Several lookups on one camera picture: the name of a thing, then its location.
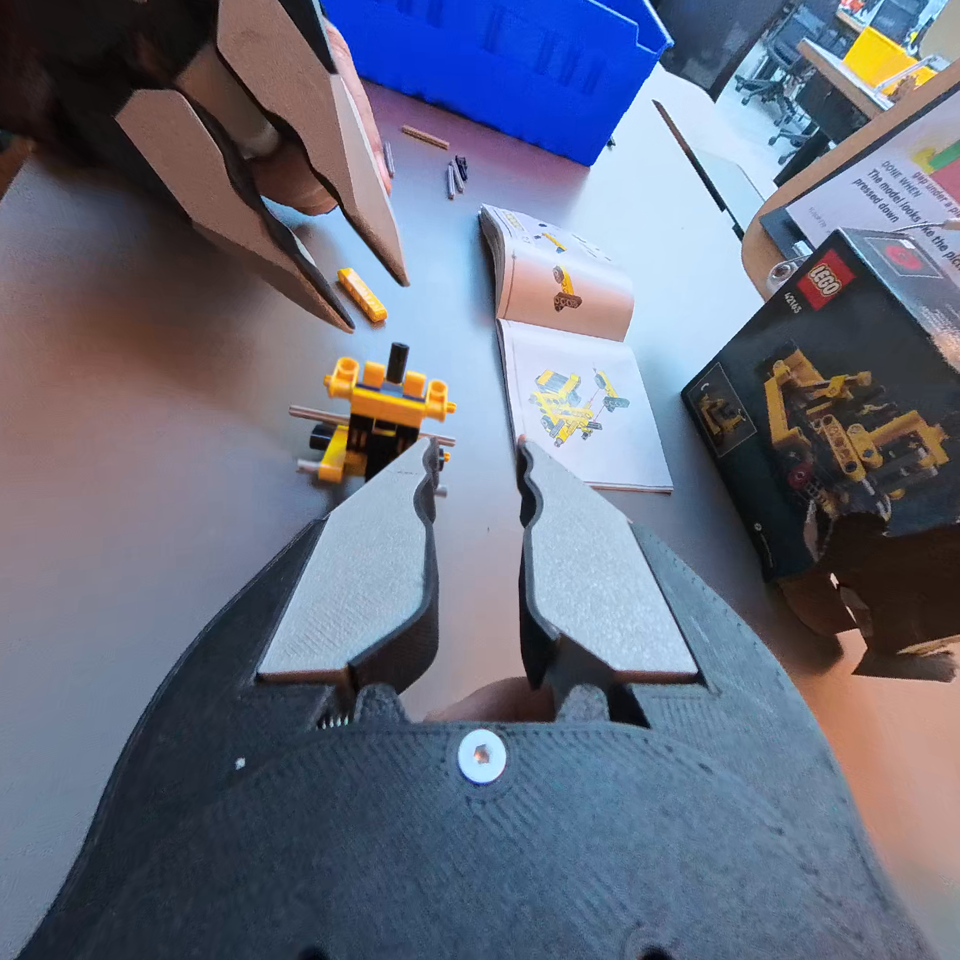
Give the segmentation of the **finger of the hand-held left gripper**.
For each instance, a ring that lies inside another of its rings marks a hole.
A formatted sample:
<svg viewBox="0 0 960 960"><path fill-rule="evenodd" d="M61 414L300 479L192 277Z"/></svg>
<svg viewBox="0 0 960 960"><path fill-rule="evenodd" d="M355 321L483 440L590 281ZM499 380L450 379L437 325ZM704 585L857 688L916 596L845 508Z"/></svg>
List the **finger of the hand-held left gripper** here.
<svg viewBox="0 0 960 960"><path fill-rule="evenodd" d="M139 89L116 121L194 229L330 326L354 321L309 252L268 208L225 130L174 89Z"/></svg>
<svg viewBox="0 0 960 960"><path fill-rule="evenodd" d="M300 150L346 221L401 286L400 231L315 2L219 1L212 40L178 89L223 127L246 162Z"/></svg>

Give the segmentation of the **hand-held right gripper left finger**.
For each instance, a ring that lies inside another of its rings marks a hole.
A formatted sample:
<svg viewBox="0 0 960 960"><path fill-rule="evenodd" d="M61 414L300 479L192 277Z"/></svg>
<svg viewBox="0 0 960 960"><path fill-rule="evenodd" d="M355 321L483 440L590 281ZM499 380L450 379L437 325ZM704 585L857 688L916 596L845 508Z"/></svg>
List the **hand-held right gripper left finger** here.
<svg viewBox="0 0 960 960"><path fill-rule="evenodd" d="M421 438L330 512L258 665L268 684L408 690L439 649L440 449Z"/></svg>

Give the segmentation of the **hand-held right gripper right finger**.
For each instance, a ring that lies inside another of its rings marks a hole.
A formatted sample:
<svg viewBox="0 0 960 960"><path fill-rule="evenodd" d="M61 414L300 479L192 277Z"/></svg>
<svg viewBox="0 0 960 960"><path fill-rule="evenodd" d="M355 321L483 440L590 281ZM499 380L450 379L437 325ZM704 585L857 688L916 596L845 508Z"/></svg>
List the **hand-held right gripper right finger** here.
<svg viewBox="0 0 960 960"><path fill-rule="evenodd" d="M532 440L518 442L516 465L520 650L531 687L696 683L633 523Z"/></svg>

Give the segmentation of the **yellow black lego model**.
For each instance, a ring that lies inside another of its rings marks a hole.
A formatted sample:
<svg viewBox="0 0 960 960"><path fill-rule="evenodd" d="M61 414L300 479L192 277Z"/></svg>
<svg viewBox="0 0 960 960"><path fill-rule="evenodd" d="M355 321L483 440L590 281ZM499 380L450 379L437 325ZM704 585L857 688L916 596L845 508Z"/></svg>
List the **yellow black lego model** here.
<svg viewBox="0 0 960 960"><path fill-rule="evenodd" d="M436 470L444 468L455 440L424 432L424 422L443 423L457 405L444 380L408 369L408 356L407 344L393 342L386 363L338 359L323 385L331 400L348 403L347 414L289 407L291 417L313 424L309 448L319 455L318 460L297 460L299 474L330 485L351 478L368 482L421 438L438 445Z"/></svg>

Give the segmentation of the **yellow lego beam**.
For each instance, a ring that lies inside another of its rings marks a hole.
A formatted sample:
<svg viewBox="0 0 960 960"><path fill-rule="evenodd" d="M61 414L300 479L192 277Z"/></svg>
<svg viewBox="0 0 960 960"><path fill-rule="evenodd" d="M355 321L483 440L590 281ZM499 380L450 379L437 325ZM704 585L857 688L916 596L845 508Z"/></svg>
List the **yellow lego beam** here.
<svg viewBox="0 0 960 960"><path fill-rule="evenodd" d="M337 279L344 292L373 325L386 322L388 311L366 281L353 268L337 271Z"/></svg>

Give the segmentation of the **lego instruction booklet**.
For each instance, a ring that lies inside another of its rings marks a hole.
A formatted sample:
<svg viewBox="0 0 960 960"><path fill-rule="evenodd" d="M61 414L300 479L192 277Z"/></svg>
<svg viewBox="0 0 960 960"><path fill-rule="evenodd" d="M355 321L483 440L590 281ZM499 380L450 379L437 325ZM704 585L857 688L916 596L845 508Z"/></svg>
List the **lego instruction booklet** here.
<svg viewBox="0 0 960 960"><path fill-rule="evenodd" d="M582 236L483 204L514 437L595 489L669 495L661 437L627 333L632 281Z"/></svg>

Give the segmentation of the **black lego set box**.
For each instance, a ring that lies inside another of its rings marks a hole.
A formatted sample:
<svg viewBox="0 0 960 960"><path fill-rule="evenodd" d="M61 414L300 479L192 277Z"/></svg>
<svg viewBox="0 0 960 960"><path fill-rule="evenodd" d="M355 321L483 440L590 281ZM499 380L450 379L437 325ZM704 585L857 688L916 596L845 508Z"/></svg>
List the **black lego set box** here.
<svg viewBox="0 0 960 960"><path fill-rule="evenodd" d="M681 393L764 579L857 673L958 673L958 286L918 231L838 229Z"/></svg>

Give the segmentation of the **person's left hand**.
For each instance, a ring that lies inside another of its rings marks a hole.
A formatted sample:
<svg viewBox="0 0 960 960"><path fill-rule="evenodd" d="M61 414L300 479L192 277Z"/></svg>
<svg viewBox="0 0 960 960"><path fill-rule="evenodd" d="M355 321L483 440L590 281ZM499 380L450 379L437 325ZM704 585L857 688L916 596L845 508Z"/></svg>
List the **person's left hand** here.
<svg viewBox="0 0 960 960"><path fill-rule="evenodd" d="M366 88L359 77L348 43L326 14L322 20L327 31L332 55L345 86L361 118L380 179L388 196L392 181L386 164L382 138ZM280 144L272 153L250 158L246 165L258 192L283 206L308 216L327 214L338 201L315 178L299 147L290 142Z"/></svg>

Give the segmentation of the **blue plastic bin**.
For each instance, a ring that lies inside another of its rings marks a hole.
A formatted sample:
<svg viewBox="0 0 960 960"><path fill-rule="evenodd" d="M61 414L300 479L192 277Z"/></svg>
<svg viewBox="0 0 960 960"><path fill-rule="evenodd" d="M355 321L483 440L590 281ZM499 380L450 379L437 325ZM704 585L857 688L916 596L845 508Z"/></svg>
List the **blue plastic bin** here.
<svg viewBox="0 0 960 960"><path fill-rule="evenodd" d="M329 1L365 79L591 166L674 41L646 1Z"/></svg>

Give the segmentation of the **dark blue clipboard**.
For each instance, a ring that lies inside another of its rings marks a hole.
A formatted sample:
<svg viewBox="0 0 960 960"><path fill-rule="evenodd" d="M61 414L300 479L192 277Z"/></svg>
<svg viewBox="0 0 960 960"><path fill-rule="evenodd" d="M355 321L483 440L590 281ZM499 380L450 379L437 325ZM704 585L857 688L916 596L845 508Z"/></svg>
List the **dark blue clipboard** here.
<svg viewBox="0 0 960 960"><path fill-rule="evenodd" d="M813 253L816 244L810 242L785 206L759 213L758 220L764 233L780 253L781 259L808 258Z"/></svg>

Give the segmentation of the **black office chair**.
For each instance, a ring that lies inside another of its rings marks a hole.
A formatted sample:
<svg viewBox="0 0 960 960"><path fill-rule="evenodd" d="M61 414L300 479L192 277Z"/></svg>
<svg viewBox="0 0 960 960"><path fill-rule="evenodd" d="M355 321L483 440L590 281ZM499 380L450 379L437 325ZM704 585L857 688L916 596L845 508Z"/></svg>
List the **black office chair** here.
<svg viewBox="0 0 960 960"><path fill-rule="evenodd" d="M838 2L790 2L786 12L765 31L760 45L762 62L750 77L734 75L734 91L743 93L741 106L755 99L773 103L778 109L774 126L777 132L769 140L770 146L784 139L792 152L778 159L786 164L810 138L815 125L807 121L803 128L794 129L802 110L797 97L803 84L810 78L812 67L799 50L801 41L822 42L835 25Z"/></svg>

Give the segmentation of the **printed instruction sheet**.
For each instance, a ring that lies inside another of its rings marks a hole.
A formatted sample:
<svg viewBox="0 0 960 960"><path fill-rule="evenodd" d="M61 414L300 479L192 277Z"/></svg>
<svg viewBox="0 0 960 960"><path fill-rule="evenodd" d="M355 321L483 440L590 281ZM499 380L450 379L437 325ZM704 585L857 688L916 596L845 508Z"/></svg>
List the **printed instruction sheet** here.
<svg viewBox="0 0 960 960"><path fill-rule="evenodd" d="M838 229L906 233L958 275L958 92L788 204L786 215L811 245Z"/></svg>

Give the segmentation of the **yellow plastic bin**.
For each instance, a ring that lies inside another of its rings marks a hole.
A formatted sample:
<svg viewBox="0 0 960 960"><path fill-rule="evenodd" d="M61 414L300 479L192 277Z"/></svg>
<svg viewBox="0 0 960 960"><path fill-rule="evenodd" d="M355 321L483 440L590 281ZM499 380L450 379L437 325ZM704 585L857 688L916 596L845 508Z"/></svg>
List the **yellow plastic bin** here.
<svg viewBox="0 0 960 960"><path fill-rule="evenodd" d="M924 85L937 75L935 69L929 65L919 66L915 56L908 54L902 46L872 27L865 27L861 31L843 57L843 64L864 83L891 100L900 96L896 91L906 78L894 79L882 88L881 81L902 74L908 67L911 72L907 76L912 77L909 83L914 88Z"/></svg>

